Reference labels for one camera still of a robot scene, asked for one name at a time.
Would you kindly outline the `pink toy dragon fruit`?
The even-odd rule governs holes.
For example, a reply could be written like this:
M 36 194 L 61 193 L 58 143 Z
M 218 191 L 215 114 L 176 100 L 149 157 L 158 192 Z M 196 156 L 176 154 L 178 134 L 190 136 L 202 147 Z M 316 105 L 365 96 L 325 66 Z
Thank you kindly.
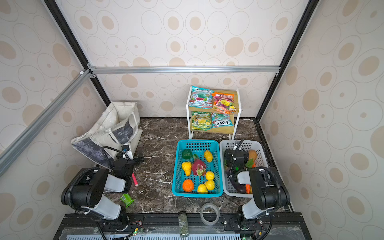
M 192 165 L 192 171 L 195 176 L 204 176 L 207 171 L 206 164 L 199 159 L 199 157 L 194 154 L 193 155 L 194 163 Z

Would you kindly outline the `white canvas grocery bag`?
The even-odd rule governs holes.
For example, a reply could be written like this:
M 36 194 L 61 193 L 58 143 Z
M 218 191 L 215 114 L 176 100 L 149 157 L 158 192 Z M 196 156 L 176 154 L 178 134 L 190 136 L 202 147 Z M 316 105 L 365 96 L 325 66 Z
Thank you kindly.
M 123 146 L 132 155 L 139 145 L 143 131 L 139 129 L 140 115 L 136 102 L 112 102 L 91 129 L 71 140 L 71 146 L 94 163 L 109 170 Z

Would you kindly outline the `yellow toy pear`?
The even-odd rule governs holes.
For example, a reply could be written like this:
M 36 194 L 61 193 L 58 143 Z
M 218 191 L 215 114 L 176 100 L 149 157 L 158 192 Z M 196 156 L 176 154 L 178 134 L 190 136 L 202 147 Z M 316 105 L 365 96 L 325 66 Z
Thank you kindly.
M 190 176 L 192 173 L 192 163 L 191 162 L 182 163 L 182 169 L 185 172 L 186 176 Z

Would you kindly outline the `toy orange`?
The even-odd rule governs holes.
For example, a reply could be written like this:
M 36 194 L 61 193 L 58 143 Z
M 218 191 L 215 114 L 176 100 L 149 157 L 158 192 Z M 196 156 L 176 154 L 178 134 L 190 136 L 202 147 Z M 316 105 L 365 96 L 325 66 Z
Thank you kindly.
M 190 179 L 186 179 L 183 182 L 182 187 L 183 187 L 183 191 L 186 193 L 191 193 L 195 189 L 194 182 Z

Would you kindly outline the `teal mint candy bag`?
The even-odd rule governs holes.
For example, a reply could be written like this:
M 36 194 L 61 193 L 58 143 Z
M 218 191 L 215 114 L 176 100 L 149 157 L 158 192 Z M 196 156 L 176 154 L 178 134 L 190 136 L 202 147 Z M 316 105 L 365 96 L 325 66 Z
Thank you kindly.
M 213 90 L 192 87 L 189 107 L 211 109 L 213 107 Z

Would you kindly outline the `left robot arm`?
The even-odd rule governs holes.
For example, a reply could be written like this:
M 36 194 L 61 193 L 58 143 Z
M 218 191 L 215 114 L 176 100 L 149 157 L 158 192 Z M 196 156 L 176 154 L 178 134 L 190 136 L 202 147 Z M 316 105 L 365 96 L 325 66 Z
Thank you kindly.
M 143 156 L 131 157 L 129 147 L 117 150 L 102 147 L 107 168 L 83 168 L 63 190 L 61 202 L 71 209 L 84 214 L 91 214 L 104 221 L 118 220 L 128 223 L 125 208 L 108 199 L 104 192 L 127 194 L 136 184 L 134 167 L 144 161 Z

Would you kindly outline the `teal Fox's candy bag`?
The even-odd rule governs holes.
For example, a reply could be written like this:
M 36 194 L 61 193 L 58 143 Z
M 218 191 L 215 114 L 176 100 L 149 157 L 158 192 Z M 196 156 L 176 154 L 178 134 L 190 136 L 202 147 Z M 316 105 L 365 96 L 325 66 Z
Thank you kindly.
M 232 127 L 233 122 L 230 114 L 212 113 L 212 128 Z

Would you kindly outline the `green lemon candy bag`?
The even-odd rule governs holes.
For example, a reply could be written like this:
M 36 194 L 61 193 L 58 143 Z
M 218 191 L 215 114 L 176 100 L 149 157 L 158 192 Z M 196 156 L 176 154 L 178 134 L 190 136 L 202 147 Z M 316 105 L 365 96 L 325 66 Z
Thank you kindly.
M 191 129 L 208 131 L 212 128 L 212 114 L 209 112 L 192 112 Z

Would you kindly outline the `pink marker pen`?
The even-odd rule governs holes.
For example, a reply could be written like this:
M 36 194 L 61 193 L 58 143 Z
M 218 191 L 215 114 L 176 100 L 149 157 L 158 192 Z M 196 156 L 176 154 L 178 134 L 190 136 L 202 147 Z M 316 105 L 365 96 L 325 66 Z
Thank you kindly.
M 134 173 L 132 173 L 132 179 L 133 179 L 133 182 L 134 182 L 135 186 L 137 187 L 139 184 L 138 184 L 138 181 L 137 181 L 136 176 L 135 176 Z

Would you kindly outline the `yellow lemon middle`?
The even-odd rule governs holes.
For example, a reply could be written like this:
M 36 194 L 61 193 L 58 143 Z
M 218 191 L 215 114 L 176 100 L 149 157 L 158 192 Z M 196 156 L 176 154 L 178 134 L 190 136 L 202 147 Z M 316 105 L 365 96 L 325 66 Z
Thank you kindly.
M 215 179 L 215 174 L 212 171 L 207 171 L 205 177 L 207 181 L 213 181 Z

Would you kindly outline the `yellow lemon right lower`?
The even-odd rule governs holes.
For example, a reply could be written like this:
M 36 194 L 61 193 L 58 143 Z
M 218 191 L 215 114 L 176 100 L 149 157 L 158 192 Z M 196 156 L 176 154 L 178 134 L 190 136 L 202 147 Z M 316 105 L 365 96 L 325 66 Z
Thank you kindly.
M 205 182 L 205 186 L 208 191 L 213 191 L 215 189 L 215 182 L 213 180 L 208 180 Z

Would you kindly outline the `teal plastic basket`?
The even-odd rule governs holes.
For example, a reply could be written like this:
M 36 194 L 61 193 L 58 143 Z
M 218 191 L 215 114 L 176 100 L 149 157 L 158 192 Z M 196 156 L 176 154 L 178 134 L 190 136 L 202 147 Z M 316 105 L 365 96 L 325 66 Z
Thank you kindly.
M 196 154 L 200 160 L 202 160 L 206 166 L 207 171 L 212 171 L 215 174 L 215 189 L 213 191 L 208 191 L 207 194 L 199 194 L 197 188 L 200 184 L 205 184 L 206 177 L 204 176 L 195 176 L 193 171 L 190 176 L 186 176 L 185 172 L 182 169 L 182 163 L 191 162 L 194 163 L 193 157 L 189 160 L 184 160 L 182 158 L 182 151 L 184 149 L 189 149 L 192 151 L 193 155 Z M 208 163 L 204 157 L 204 152 L 210 151 L 213 154 L 213 161 Z M 220 161 L 220 147 L 217 141 L 211 140 L 181 140 L 177 145 L 177 153 L 175 160 L 175 169 L 174 169 L 174 178 L 173 178 L 173 194 L 180 197 L 191 197 L 191 198 L 212 198 L 220 197 L 223 194 L 223 180 L 221 177 L 221 165 Z M 183 182 L 186 179 L 190 179 L 194 182 L 195 189 L 191 193 L 186 193 L 183 191 Z

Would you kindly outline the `yellow lemon bottom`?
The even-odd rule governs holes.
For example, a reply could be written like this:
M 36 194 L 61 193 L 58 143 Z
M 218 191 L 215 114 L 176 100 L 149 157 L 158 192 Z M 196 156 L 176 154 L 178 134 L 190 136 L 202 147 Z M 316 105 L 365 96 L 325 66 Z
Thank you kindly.
M 208 193 L 208 189 L 207 189 L 207 186 L 205 184 L 200 184 L 197 188 L 197 192 L 199 194 L 207 194 Z

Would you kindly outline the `clear tape roll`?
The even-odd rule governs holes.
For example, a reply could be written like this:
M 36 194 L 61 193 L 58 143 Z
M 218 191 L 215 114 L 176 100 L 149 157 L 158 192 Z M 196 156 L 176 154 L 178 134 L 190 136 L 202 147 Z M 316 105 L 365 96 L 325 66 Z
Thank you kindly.
M 201 221 L 206 226 L 214 226 L 220 219 L 220 210 L 213 203 L 206 203 L 200 210 Z

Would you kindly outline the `aluminium frame bar left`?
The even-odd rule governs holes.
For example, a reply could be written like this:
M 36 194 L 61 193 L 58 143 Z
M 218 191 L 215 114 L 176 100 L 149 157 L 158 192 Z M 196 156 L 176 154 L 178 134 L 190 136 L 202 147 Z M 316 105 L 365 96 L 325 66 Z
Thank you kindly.
M 29 146 L 41 130 L 60 111 L 69 98 L 85 80 L 91 77 L 90 70 L 84 70 L 45 108 L 40 115 L 1 154 L 1 175 L 3 175 L 20 154 Z

